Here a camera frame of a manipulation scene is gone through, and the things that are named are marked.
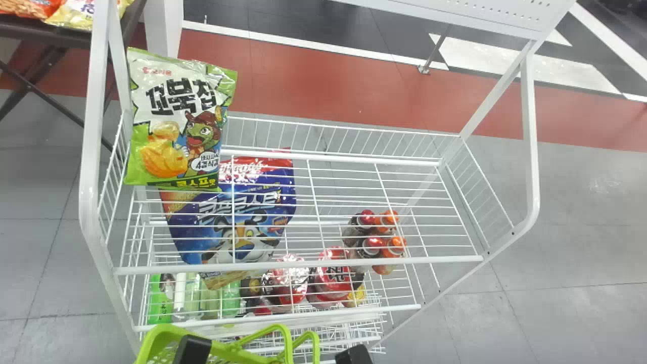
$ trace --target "snack bag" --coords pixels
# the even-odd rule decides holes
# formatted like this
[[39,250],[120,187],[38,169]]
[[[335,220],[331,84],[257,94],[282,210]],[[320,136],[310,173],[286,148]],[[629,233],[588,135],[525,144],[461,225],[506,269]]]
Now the snack bag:
[[[58,10],[45,17],[45,22],[57,27],[65,27],[79,30],[92,31],[94,19],[94,0],[59,0],[61,6]],[[128,0],[117,0],[119,17],[124,15],[126,8],[130,5]]]
[[47,19],[61,5],[61,0],[2,0],[0,14]]
[[[294,215],[292,160],[238,157],[233,162],[233,170],[231,161],[220,162],[222,193],[160,191],[171,236],[186,263],[268,261]],[[264,272],[217,271],[200,276],[207,288],[216,290]]]
[[217,190],[237,73],[128,48],[134,126],[129,185]]

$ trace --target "cartoon turtle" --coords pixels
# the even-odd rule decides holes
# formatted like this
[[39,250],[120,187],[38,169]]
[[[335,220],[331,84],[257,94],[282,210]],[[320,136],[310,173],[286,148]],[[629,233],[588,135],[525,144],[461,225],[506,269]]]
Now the cartoon turtle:
[[184,129],[186,135],[186,154],[189,168],[185,176],[191,177],[203,174],[204,171],[195,171],[191,168],[191,161],[197,158],[206,150],[213,150],[213,147],[220,141],[220,123],[223,121],[221,108],[216,107],[215,114],[211,111],[203,111],[194,117],[188,111],[184,113],[188,122]]

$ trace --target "black handle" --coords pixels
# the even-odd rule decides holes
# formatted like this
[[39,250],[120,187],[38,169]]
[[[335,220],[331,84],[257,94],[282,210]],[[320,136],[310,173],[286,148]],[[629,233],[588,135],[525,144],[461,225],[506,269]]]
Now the black handle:
[[206,364],[211,351],[211,340],[185,335],[180,340],[173,364]]

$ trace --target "table leg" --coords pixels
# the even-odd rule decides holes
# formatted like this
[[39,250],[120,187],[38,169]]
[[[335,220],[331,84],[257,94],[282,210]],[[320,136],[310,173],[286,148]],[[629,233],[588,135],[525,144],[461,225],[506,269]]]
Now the table leg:
[[144,7],[148,51],[177,57],[184,20],[183,2],[179,0],[148,1]]
[[[22,78],[28,80],[32,85],[37,84],[49,72],[49,70],[58,63],[58,61],[65,55],[66,51],[67,49],[65,48],[57,48],[53,46],[47,47],[40,54],[38,61],[25,71]],[[16,78],[14,75],[15,72],[8,72],[8,74]],[[11,95],[9,95],[5,100],[5,103],[0,107],[0,121],[2,121],[2,119],[13,110],[18,102],[20,102],[20,100],[22,100],[25,95],[31,91],[32,86],[22,82],[20,78],[16,79],[21,83],[21,85],[17,87]]]
[[419,65],[418,66],[418,71],[422,74],[428,74],[429,73],[429,65],[432,64],[433,57],[438,53],[440,50],[441,46],[443,45],[443,42],[445,38],[447,38],[447,34],[449,33],[449,30],[452,28],[452,25],[449,24],[445,28],[444,32],[441,34],[440,39],[438,39],[438,43],[433,47],[432,53],[429,55],[429,58],[427,58],[427,61],[424,63],[424,65]]
[[[51,96],[49,96],[48,94],[42,92],[40,89],[38,89],[38,87],[36,87],[36,85],[34,85],[32,82],[30,82],[30,80],[27,80],[23,75],[15,72],[13,69],[9,68],[9,66],[5,62],[0,61],[0,70],[2,70],[2,72],[6,73],[6,74],[9,74],[11,77],[14,77],[15,79],[17,79],[19,82],[21,82],[25,86],[25,89],[28,90],[27,92],[31,91],[31,92],[37,94],[45,102],[47,102],[48,104],[53,106],[55,109],[57,109],[58,111],[63,113],[66,117],[70,118],[70,120],[75,122],[81,128],[85,126],[85,123],[83,122],[83,120],[81,118],[76,116],[73,112],[69,111],[60,102],[54,100]],[[104,137],[101,138],[101,144],[103,144],[110,152],[113,151],[112,144],[106,138],[104,138]]]

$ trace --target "green snack bag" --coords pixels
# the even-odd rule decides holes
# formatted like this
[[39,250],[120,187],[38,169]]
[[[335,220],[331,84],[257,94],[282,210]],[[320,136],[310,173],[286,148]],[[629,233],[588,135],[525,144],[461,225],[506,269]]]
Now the green snack bag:
[[148,303],[148,324],[171,323],[175,278],[171,274],[151,276],[151,299]]
[[217,190],[237,73],[128,48],[133,100],[128,185]]

